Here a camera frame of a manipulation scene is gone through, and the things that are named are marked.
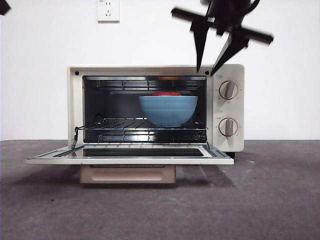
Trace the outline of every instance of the power socket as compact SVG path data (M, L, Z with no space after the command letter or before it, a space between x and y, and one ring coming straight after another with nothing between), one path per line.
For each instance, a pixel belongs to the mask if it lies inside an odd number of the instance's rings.
M120 0L97 0L97 21L120 22Z

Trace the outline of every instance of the oven leg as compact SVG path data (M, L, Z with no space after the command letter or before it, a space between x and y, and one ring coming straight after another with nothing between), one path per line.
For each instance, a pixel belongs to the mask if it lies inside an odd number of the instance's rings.
M233 158L233 159L235 159L236 157L236 153L234 151L229 151L229 152L226 152L225 154L227 154L230 158Z

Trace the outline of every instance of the red object in bowl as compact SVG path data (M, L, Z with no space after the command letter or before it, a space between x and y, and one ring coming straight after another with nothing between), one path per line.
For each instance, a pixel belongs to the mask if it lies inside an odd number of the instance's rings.
M181 96L181 94L176 91L155 91L152 96Z

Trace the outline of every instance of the oven door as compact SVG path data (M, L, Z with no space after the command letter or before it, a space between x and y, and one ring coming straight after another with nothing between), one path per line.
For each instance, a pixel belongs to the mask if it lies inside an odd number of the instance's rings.
M85 144L27 158L26 164L232 165L234 160L207 144Z

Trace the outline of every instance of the control knob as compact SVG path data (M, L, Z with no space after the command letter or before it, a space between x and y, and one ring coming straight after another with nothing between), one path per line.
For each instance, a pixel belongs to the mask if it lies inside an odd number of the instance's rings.
M224 99L233 99L238 94L238 86L233 81L225 81L219 87L219 93Z
M223 136L231 137L237 132L238 124L232 118L224 118L219 123L219 131Z

